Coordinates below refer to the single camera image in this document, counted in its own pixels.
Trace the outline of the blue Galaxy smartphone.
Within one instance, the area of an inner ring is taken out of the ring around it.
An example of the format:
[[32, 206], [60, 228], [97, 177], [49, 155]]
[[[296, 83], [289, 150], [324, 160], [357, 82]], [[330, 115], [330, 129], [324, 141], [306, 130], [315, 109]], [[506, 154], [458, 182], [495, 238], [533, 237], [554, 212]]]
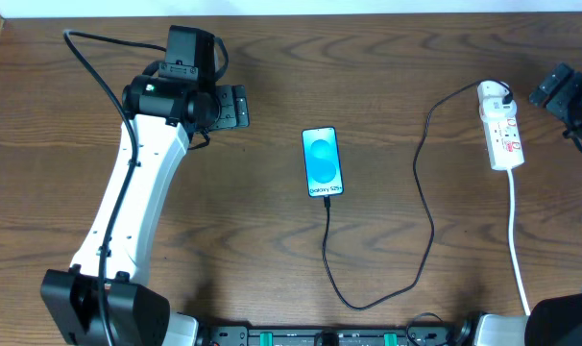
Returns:
[[311, 198], [344, 193], [337, 135], [333, 127], [302, 131], [308, 195]]

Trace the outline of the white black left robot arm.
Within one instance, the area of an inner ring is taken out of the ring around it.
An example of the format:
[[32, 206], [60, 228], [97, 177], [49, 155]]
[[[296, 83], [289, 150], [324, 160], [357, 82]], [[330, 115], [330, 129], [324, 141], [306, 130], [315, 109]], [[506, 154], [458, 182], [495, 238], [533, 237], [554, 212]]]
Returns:
[[246, 89], [222, 83], [222, 39], [172, 26], [163, 59], [112, 104], [122, 118], [117, 158], [95, 220], [69, 267], [49, 270], [40, 294], [70, 345], [206, 345], [196, 318], [171, 310], [148, 286], [158, 221], [193, 137], [245, 128]]

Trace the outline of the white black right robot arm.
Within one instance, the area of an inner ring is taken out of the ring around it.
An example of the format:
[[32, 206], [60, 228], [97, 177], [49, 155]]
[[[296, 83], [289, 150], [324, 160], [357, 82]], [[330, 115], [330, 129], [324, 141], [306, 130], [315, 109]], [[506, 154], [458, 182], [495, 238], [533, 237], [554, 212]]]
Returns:
[[[467, 319], [451, 345], [582, 345], [582, 292], [546, 299], [531, 308], [521, 277], [515, 244], [516, 188], [513, 170], [524, 163], [517, 105], [508, 85], [477, 85], [479, 115], [484, 126], [491, 168], [507, 174], [509, 211], [507, 242], [523, 314], [503, 316], [480, 312]], [[563, 137], [582, 154], [582, 73], [557, 64], [529, 95], [529, 102], [565, 125]]]

